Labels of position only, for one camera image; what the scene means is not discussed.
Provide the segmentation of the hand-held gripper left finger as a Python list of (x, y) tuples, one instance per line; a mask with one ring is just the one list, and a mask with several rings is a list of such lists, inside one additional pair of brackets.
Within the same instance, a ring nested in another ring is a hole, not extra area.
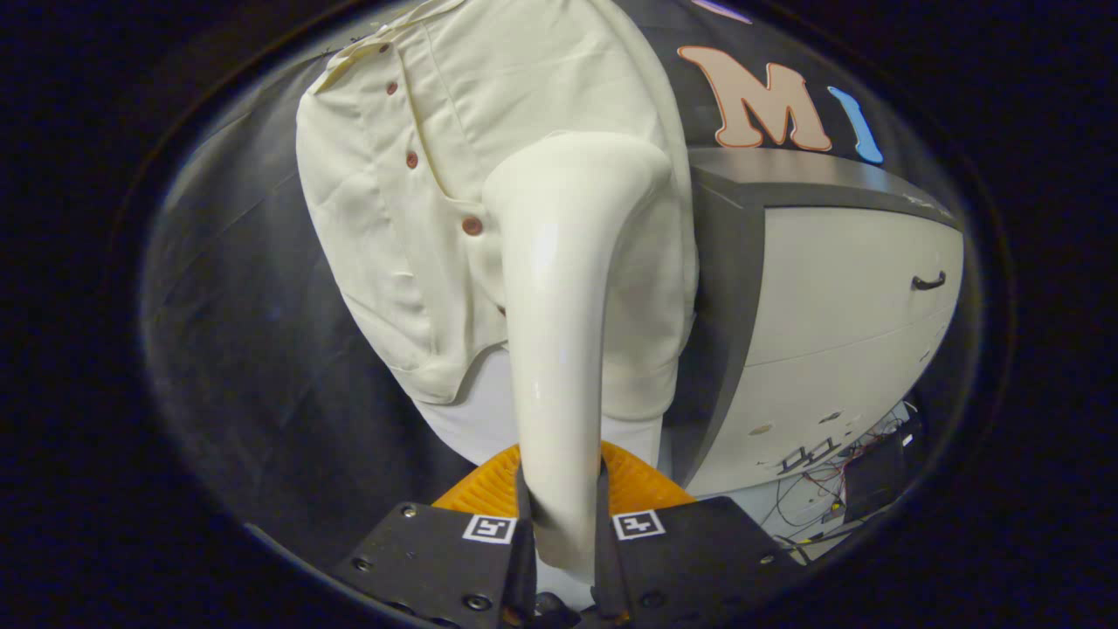
[(518, 446), (432, 505), (405, 501), (332, 570), (379, 604), (451, 628), (525, 628), (536, 614), (536, 532)]

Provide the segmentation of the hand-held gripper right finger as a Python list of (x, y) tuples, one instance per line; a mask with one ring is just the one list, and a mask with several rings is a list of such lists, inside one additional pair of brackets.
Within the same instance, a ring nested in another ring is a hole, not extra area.
[(600, 452), (598, 625), (735, 625), (807, 576), (735, 501), (695, 499), (620, 446)]

